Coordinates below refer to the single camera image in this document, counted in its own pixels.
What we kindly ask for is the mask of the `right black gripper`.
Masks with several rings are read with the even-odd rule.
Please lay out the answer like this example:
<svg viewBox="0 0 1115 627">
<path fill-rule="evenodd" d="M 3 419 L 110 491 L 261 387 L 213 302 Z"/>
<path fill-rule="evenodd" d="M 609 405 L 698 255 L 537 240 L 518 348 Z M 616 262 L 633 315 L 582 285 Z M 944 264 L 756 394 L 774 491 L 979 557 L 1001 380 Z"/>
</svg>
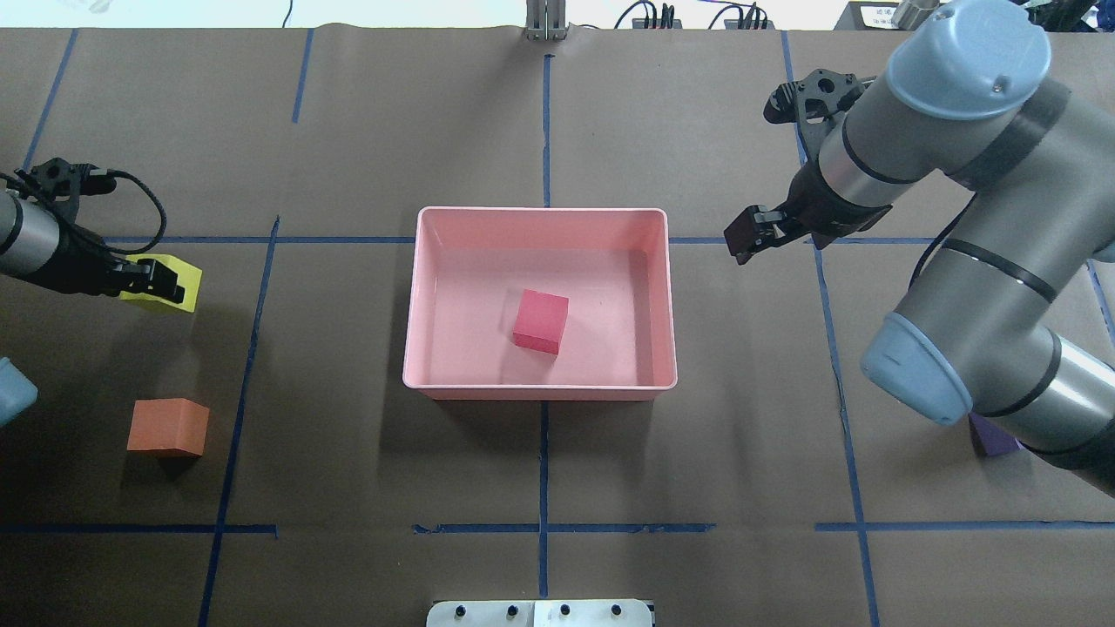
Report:
<svg viewBox="0 0 1115 627">
<path fill-rule="evenodd" d="M 809 160 L 791 182 L 784 212 L 767 206 L 748 206 L 723 231 L 729 254 L 737 266 L 772 247 L 808 237 L 816 249 L 832 245 L 837 239 L 875 226 L 892 206 L 859 206 L 828 187 L 820 163 Z"/>
</svg>

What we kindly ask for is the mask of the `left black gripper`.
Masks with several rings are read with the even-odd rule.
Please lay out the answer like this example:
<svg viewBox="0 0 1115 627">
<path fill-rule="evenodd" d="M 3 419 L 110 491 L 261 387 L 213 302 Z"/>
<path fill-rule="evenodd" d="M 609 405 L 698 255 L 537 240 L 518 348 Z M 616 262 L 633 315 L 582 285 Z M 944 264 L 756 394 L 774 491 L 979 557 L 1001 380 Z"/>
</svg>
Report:
<svg viewBox="0 0 1115 627">
<path fill-rule="evenodd" d="M 122 260 L 83 226 L 57 223 L 57 243 L 48 260 L 48 289 L 62 295 L 112 296 L 137 306 L 186 306 L 178 273 L 154 258 Z"/>
</svg>

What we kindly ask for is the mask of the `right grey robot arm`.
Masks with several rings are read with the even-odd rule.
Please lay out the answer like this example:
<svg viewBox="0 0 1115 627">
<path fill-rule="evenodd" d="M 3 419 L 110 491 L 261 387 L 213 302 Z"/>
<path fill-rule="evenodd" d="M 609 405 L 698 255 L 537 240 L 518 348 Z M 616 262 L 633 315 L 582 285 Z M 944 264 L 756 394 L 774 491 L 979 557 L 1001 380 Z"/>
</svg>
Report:
<svg viewBox="0 0 1115 627">
<path fill-rule="evenodd" d="M 864 81 L 817 69 L 780 84 L 770 124 L 806 162 L 779 206 L 724 231 L 740 266 L 808 237 L 875 226 L 938 171 L 970 191 L 861 359 L 867 380 L 942 425 L 991 421 L 1051 467 L 1112 494 L 1112 365 L 1043 324 L 1088 260 L 1112 262 L 1112 115 L 1049 77 L 1051 44 L 1020 4 L 940 4 Z"/>
</svg>

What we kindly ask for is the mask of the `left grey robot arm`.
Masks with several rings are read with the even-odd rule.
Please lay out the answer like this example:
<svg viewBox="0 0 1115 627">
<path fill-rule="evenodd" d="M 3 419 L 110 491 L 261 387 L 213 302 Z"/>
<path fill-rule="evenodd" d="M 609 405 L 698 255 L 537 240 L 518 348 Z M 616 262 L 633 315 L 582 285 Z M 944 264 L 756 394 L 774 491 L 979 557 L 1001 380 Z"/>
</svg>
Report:
<svg viewBox="0 0 1115 627">
<path fill-rule="evenodd" d="M 62 295 L 152 297 L 156 303 L 192 311 L 198 269 L 175 269 L 169 258 L 115 253 L 93 232 L 13 193 L 1 206 L 1 270 Z"/>
</svg>

